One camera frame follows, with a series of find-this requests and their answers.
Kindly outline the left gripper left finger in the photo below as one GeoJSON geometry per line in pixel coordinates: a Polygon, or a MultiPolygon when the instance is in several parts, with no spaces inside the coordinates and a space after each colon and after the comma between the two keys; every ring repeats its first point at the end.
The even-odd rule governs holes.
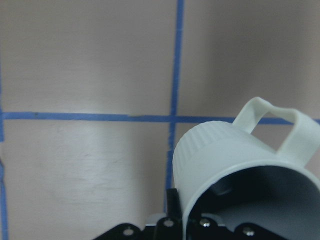
{"type": "Polygon", "coordinates": [[[166,190],[166,230],[170,240],[183,239],[182,208],[176,188],[166,190]]]}

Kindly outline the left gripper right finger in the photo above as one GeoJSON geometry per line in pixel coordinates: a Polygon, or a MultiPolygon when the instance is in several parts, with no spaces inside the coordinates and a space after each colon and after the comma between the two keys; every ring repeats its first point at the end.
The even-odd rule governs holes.
{"type": "Polygon", "coordinates": [[[198,223],[203,214],[213,216],[217,225],[226,225],[221,211],[233,206],[240,185],[228,179],[220,179],[207,188],[196,200],[189,214],[189,223],[198,223]]]}

